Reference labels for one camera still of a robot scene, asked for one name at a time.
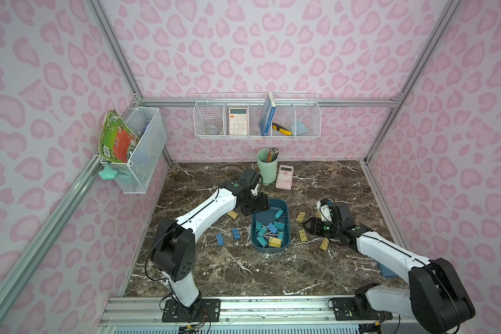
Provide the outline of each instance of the blue plastic tray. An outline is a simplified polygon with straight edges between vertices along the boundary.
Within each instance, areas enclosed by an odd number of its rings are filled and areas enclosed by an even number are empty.
[[[271,210],[255,213],[252,215],[252,226],[250,229],[251,242],[255,249],[262,252],[277,253],[285,250],[291,242],[291,236],[289,234],[289,210],[286,202],[278,198],[270,198],[269,204],[271,205]],[[275,219],[274,215],[277,213],[278,209],[284,211],[279,219]],[[284,224],[284,239],[282,239],[282,246],[280,248],[274,247],[262,247],[256,237],[258,236],[258,231],[256,231],[256,221],[259,221],[263,225],[268,225],[269,223],[280,222]]]

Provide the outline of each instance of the cable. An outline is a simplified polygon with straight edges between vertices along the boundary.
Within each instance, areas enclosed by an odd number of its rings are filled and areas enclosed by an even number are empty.
[[[189,222],[190,219],[192,219],[193,217],[195,217],[196,215],[198,215],[202,210],[204,210],[208,205],[210,205],[211,203],[214,203],[215,200],[217,199],[217,197],[219,196],[219,192],[220,192],[220,188],[217,188],[217,195],[215,195],[215,198],[212,199],[212,201],[206,205],[204,205],[200,210],[198,210],[197,212],[195,212],[195,214],[191,217],[189,217],[186,221],[180,223],[180,224],[177,224],[178,226],[182,226],[183,224]],[[151,247],[151,250],[148,252],[148,256],[145,260],[145,276],[151,280],[151,281],[161,281],[163,279],[162,278],[151,278],[150,276],[148,276],[148,273],[147,273],[147,264],[148,264],[148,260],[151,258],[152,254],[154,253],[154,249],[156,248],[156,246],[160,243],[161,240],[163,240],[166,236],[168,236],[170,233],[173,233],[174,231],[176,231],[176,227],[174,227],[171,231],[168,231],[167,233],[165,233],[165,235],[163,237],[161,237],[160,239],[158,239],[158,241],[156,241],[154,243],[154,245]]]
[[[168,297],[171,297],[172,295],[173,295],[173,293],[171,292],[171,293],[169,293],[167,296],[163,297],[163,298],[160,300],[160,304],[159,304],[159,306],[160,306],[160,310],[161,310],[161,311],[163,311],[163,308],[161,308],[161,302],[162,302],[162,301],[164,301],[164,300],[166,300]]]
[[[245,170],[243,169],[243,167],[238,166],[237,164],[225,164],[223,167],[219,168],[219,170],[222,170],[222,169],[223,169],[224,167],[226,167],[226,166],[234,166],[234,167],[238,167],[240,170],[245,171]]]
[[[392,334],[395,334],[399,330],[399,326],[401,325],[401,315],[399,315],[399,322],[397,323],[397,328]]]
[[[330,220],[328,220],[324,215],[322,215],[328,222],[332,223]],[[377,239],[377,238],[374,238],[374,237],[371,237],[371,236],[367,236],[367,235],[362,235],[362,234],[358,234],[358,233],[354,233],[353,231],[349,231],[347,229],[344,229],[342,227],[339,227],[340,230],[344,230],[344,231],[348,231],[349,233],[353,233],[355,235],[358,235],[358,236],[363,236],[363,237],[367,237],[367,238],[370,238],[370,239],[374,239],[376,241],[379,241],[379,242],[382,242],[381,240]],[[438,284],[439,286],[441,286],[441,289],[443,289],[445,291],[445,293],[447,294],[447,297],[449,297],[449,300],[451,301],[451,304],[453,304],[453,308],[455,309],[455,313],[456,313],[456,318],[457,318],[457,328],[456,330],[453,332],[453,333],[447,333],[447,332],[444,332],[444,334],[457,334],[458,331],[460,330],[460,315],[458,314],[458,309],[456,308],[456,305],[455,305],[455,301],[453,300],[453,298],[451,297],[451,294],[449,293],[449,291],[447,291],[447,288],[444,286],[444,284],[442,283],[442,281],[440,280],[440,278],[438,276],[436,276],[432,270],[427,266],[427,264],[423,263],[421,260],[419,259],[416,259],[415,257],[413,257],[412,255],[410,254],[407,254],[405,252],[403,252],[402,250],[399,250],[397,249],[396,247],[394,247],[393,245],[390,245],[388,243],[384,243],[386,244],[387,246],[393,248],[394,250],[406,255],[407,257],[410,257],[416,261],[418,261],[420,264],[423,265],[423,267],[425,267],[425,270],[429,273],[429,275],[431,275],[431,277],[435,278],[437,281],[438,281]]]
[[[208,326],[208,331],[206,332],[206,334],[208,334],[210,332],[210,328],[212,328],[212,319],[210,319],[208,311],[204,310],[204,312],[206,313],[206,316],[208,317],[208,322],[210,323],[210,325]]]

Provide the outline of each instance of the pink leopard print wall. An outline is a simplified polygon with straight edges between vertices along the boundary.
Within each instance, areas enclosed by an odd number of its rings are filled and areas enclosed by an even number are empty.
[[[147,97],[393,97],[445,0],[103,0]]]
[[[451,261],[501,334],[501,0],[468,0],[372,171],[414,252]]]
[[[174,161],[256,161],[259,150],[275,146],[281,160],[356,160],[367,155],[389,108],[322,108],[321,137],[313,141],[274,139],[199,139],[193,108],[162,108]]]
[[[83,1],[0,0],[0,282],[129,106],[115,65]]]
[[[133,265],[168,166],[144,195],[96,180],[0,327],[0,334],[94,333]]]

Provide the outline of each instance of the book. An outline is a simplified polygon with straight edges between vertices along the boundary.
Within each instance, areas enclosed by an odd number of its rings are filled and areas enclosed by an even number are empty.
[[[274,102],[273,93],[269,92],[263,106],[262,117],[260,118],[260,133],[262,136],[267,136],[271,128],[271,123],[273,122],[273,115],[276,108],[277,104]]]
[[[107,113],[98,146],[100,156],[112,163],[127,163],[138,142],[139,136],[115,110]]]

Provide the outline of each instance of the notebook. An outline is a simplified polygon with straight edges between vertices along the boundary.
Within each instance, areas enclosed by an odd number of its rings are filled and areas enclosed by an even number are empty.
[[[273,115],[276,108],[277,104],[274,102],[273,93],[269,92],[263,106],[262,117],[260,118],[260,133],[262,136],[267,136],[271,128],[271,123],[273,122]]]

